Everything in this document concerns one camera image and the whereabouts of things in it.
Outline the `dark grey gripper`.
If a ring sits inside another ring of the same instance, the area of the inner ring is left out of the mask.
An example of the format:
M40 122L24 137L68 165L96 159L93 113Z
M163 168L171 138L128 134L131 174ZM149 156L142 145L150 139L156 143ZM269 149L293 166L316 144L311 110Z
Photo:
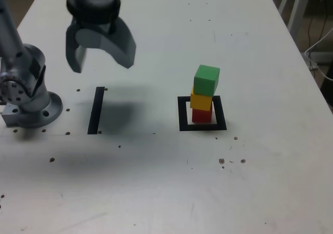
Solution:
M82 72L87 48L105 51L127 69L134 64L136 43L121 18L114 24L72 20L66 31L66 59L73 72Z

